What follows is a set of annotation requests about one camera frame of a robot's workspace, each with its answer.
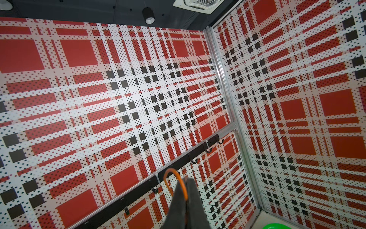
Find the red square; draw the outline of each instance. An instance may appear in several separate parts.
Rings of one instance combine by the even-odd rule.
[[[208,159],[208,162],[210,163],[211,173],[214,173],[216,170],[218,170],[221,167],[220,158],[219,158],[218,153],[215,153],[214,155],[212,155]]]
[[[260,0],[253,6],[253,9],[258,24],[277,12],[274,0]]]
[[[355,114],[351,89],[319,95],[324,115]]]
[[[197,56],[206,55],[205,50],[203,49],[202,41],[192,41],[192,43]]]
[[[153,220],[148,208],[142,210],[139,214],[127,222],[130,229],[151,229],[154,227]]]
[[[212,130],[211,130],[210,123],[208,123],[208,124],[204,125],[203,127],[201,127],[199,129],[199,131],[201,132],[202,139],[206,139],[207,137],[212,135]]]
[[[234,148],[232,147],[231,142],[224,147],[224,150],[225,150],[227,160],[229,160],[230,158],[232,158],[235,155],[235,151],[234,151]]]
[[[35,71],[45,69],[34,40],[0,40],[0,71]]]
[[[90,40],[60,40],[70,67],[98,64]]]
[[[285,119],[306,118],[301,99],[281,102],[281,108]]]
[[[92,191],[89,189],[86,192],[72,198],[71,200],[57,207],[64,226],[68,228],[76,223],[89,213],[97,209]]]
[[[316,155],[311,137],[290,137],[295,154]]]
[[[331,137],[330,140],[336,157],[366,159],[363,137]]]
[[[188,56],[187,47],[184,41],[173,41],[175,53],[177,53],[177,57],[185,57]]]
[[[112,176],[111,181],[117,195],[134,186],[138,183],[138,178],[134,166],[132,165],[127,169]]]

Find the ceiling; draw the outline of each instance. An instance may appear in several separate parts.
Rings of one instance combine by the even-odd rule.
[[[142,9],[150,7],[154,27],[203,30],[215,23],[238,0],[224,0],[212,13],[173,6],[174,0],[8,0],[14,8],[0,16],[147,26]]]

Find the plaid pattern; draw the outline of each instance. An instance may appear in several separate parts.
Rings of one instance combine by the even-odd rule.
[[[215,28],[264,207],[366,228],[364,0],[243,1]]]
[[[67,228],[229,123],[202,31],[0,18],[0,53],[3,227]]]
[[[255,204],[233,133],[225,136],[222,145],[216,144],[212,153],[203,153],[197,160],[178,172],[195,179],[211,228],[244,228]],[[175,176],[167,181],[175,189]],[[155,188],[157,194],[150,191],[128,207],[129,215],[121,211],[99,228],[160,228],[172,196],[164,182]]]

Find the wall hook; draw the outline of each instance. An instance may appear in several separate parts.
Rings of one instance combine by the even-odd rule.
[[[222,142],[217,141],[217,143],[219,143],[219,144],[223,144],[223,143],[224,143],[224,139],[222,139],[221,141],[222,141]]]
[[[188,158],[189,158],[189,160],[191,161],[192,164],[197,164],[197,159],[193,160],[194,158],[191,158],[190,154],[188,154]]]

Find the orange strap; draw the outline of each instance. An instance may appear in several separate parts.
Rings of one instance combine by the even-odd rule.
[[[182,187],[182,191],[183,191],[183,195],[184,195],[184,199],[187,201],[188,200],[188,192],[187,192],[187,188],[186,185],[184,184],[182,178],[180,177],[179,173],[177,172],[177,170],[173,169],[173,168],[168,168],[165,173],[164,173],[164,182],[165,185],[168,187],[168,190],[170,192],[170,194],[173,196],[174,192],[173,189],[171,187],[169,187],[168,182],[167,182],[167,176],[169,173],[173,173],[174,176],[178,179],[180,186]]]

